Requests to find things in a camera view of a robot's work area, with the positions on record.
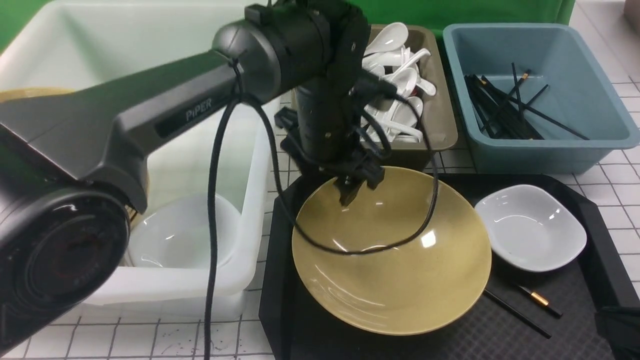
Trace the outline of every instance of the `blue plastic bin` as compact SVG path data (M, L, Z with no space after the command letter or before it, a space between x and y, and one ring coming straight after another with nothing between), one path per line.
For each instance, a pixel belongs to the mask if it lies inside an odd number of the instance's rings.
M456 24L444 30L455 89L480 172L583 173L614 149L630 149L640 131L604 71L572 28L557 24ZM533 107L576 130L581 140L526 112L545 140L492 139L480 132L465 75L484 75L504 92L513 88L511 63L520 77L523 101L549 88Z

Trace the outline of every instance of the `black tray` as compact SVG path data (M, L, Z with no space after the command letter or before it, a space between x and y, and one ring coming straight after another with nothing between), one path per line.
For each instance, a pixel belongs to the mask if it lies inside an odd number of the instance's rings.
M298 179L285 192L295 212L327 179ZM560 201L585 227L588 244L578 260L555 272L530 274L494 256L488 288L552 334L547 340L481 297L459 320L417 336L384 336L352 327L324 310L300 281L291 256L292 226L279 201L271 223L260 320L276 360L341 359L626 359L598 336L594 313L602 306L640 306L600 212L559 181L543 175L442 175L472 205L516 184L538 186ZM516 291L516 280L564 312L556 320Z

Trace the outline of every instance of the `white plastic container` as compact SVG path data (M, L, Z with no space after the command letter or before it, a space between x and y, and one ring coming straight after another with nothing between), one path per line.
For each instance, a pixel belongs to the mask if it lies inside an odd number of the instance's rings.
M43 7L0 56L0 91L31 86L80 90L211 47L222 25L253 0L57 0ZM264 106L273 119L279 99ZM149 157L149 209L206 192L221 112ZM221 153L217 193L241 212L230 259L218 265L214 321L237 319L255 273L269 174L258 115L239 106ZM136 321L202 317L207 270L121 266L84 302L84 315Z

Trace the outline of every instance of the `green screen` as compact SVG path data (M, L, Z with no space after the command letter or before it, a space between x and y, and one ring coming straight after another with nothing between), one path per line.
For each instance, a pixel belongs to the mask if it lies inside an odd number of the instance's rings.
M50 0L0 0L0 51ZM351 0L371 24L400 21L433 30L440 37L461 22L557 22L568 24L575 0Z

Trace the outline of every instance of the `grid pattern surface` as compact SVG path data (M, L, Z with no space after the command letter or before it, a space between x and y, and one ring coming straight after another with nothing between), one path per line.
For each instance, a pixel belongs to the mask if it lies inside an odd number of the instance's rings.
M640 127L640 37L619 25L622 2L578 2L571 25L577 29L604 68L621 100ZM287 105L290 96L282 98ZM277 140L284 135L279 133ZM474 173L474 162L464 136L436 161L445 173ZM284 153L278 154L283 184L291 184L300 173ZM627 272L640 295L640 147L614 151L581 175L558 175L598 204ZM247 289L247 308L237 321L212 323L213 354L219 360L273 360L258 321L258 306L264 277L266 249L275 182L269 180L263 237L254 281ZM63 316L21 344L4 359L189 359L202 357L204 324L199 322L136 323L130 319Z

